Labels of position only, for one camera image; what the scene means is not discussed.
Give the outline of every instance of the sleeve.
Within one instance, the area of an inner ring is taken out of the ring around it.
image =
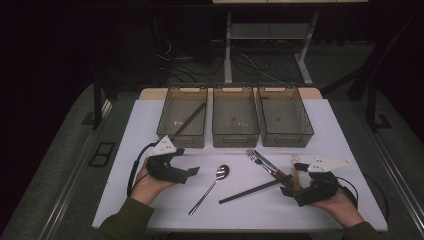
[[[343,239],[345,240],[384,240],[368,222],[359,223],[346,230]]]
[[[147,223],[153,212],[153,208],[127,198],[118,213],[103,221],[94,239],[145,239]]]

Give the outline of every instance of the spoon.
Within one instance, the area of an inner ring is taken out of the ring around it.
[[[206,196],[209,194],[209,192],[212,190],[212,188],[215,186],[215,184],[224,178],[228,176],[228,173],[230,172],[230,168],[227,165],[221,165],[218,170],[216,170],[216,180],[212,184],[212,186],[206,191],[206,193],[203,195],[203,197],[196,203],[196,205],[191,209],[191,211],[188,213],[189,215],[192,215],[197,208],[200,206],[200,204],[203,202],[203,200],[206,198]]]

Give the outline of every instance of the white table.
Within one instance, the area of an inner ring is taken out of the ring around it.
[[[134,160],[144,146],[158,139],[156,128],[163,103],[163,100],[136,101],[93,221],[94,228],[116,213],[125,201]],[[315,131],[306,148],[265,148],[259,140],[256,149],[287,174],[290,173],[292,154],[299,154],[305,163],[312,161],[314,155],[351,160],[352,165],[333,173],[355,185],[359,192],[359,211],[363,217],[378,231],[387,231],[384,217],[328,101],[309,99],[304,100],[304,104]],[[200,166],[200,170],[196,176],[188,178],[186,184],[165,190],[152,203],[156,211],[149,222],[149,231],[319,232],[341,229],[323,210],[310,206],[299,207],[294,199],[284,197],[278,185],[220,205],[219,200],[273,178],[247,158],[246,149],[214,148],[211,119],[212,101],[209,100],[205,148],[186,149],[184,156],[175,157],[171,162],[177,168],[186,170]],[[218,182],[197,211],[189,216],[188,212],[214,182],[215,171],[221,164],[230,167],[229,176]],[[304,187],[309,185],[307,173],[301,174],[301,182]]]

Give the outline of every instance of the cable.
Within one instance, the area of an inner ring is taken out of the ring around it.
[[[156,144],[157,144],[158,142],[159,142],[159,141],[154,142],[154,143],[149,143],[147,146],[145,146],[145,147],[143,148],[143,150],[141,150],[140,154],[138,154],[137,159],[134,161],[133,168],[131,169],[130,178],[128,179],[127,197],[129,197],[129,196],[131,195],[131,192],[132,192],[132,189],[133,189],[133,182],[134,182],[135,173],[137,172],[138,165],[140,164],[141,156],[143,156],[144,152],[145,152],[148,148],[156,146]]]
[[[180,80],[180,82],[185,83],[185,81],[182,78],[180,78],[177,74],[173,74],[173,73],[170,73],[170,72],[168,72],[168,74],[175,77],[175,78],[178,78],[178,80]]]
[[[189,69],[188,67],[184,67],[184,66],[182,66],[181,64],[175,64],[175,67],[184,68],[184,69],[186,69],[187,71],[189,71],[191,74],[194,74],[194,75],[197,75],[197,76],[205,77],[205,78],[207,78],[207,79],[209,80],[209,82],[212,82],[212,80],[211,80],[211,79],[209,78],[209,76],[208,76],[208,75],[206,75],[206,74],[203,74],[203,73],[196,73],[196,72],[194,72],[193,70]]]
[[[267,78],[269,78],[269,79],[272,79],[272,80],[275,80],[275,81],[277,81],[277,82],[280,82],[280,83],[284,83],[283,81],[280,81],[280,80],[278,80],[278,79],[276,79],[276,78],[274,78],[274,77],[271,77],[271,76],[269,76],[268,74],[266,74],[266,73],[264,73],[248,56],[246,56],[246,55],[244,55],[244,54],[242,54],[242,53],[237,53],[237,54],[239,54],[239,55],[241,55],[241,56],[243,56],[243,57],[245,57],[254,67],[255,67],[255,69],[260,73],[260,74],[262,74],[262,75],[264,75],[265,77],[267,77]]]
[[[385,216],[384,219],[386,220],[386,222],[389,221],[389,215],[390,215],[390,207],[389,207],[389,201],[387,200],[386,195],[384,194],[383,189],[381,188],[381,186],[373,179],[371,178],[368,174],[362,173],[362,175],[364,175],[364,177],[368,178],[368,180],[370,180],[380,191],[381,196],[383,196],[383,201],[384,201],[384,206],[385,206]]]
[[[346,183],[348,183],[353,188],[353,190],[355,190],[355,194],[356,194],[355,198],[356,198],[356,202],[358,203],[359,202],[359,194],[358,194],[358,190],[356,189],[356,187],[353,186],[353,184],[351,182],[349,182],[348,180],[346,180],[344,178],[341,178],[341,177],[336,177],[336,178],[345,181]]]
[[[170,70],[174,70],[174,71],[177,71],[177,72],[180,72],[180,73],[184,73],[185,75],[189,76],[195,83],[197,83],[196,79],[188,72],[185,72],[183,70],[176,69],[176,68],[171,68]]]

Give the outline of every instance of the plastic bin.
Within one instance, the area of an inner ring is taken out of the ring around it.
[[[306,147],[314,130],[296,86],[258,84],[256,103],[264,147]]]
[[[214,85],[212,134],[216,148],[256,147],[260,131],[251,84]]]
[[[174,84],[168,88],[157,135],[168,135],[176,147],[205,146],[206,84]]]

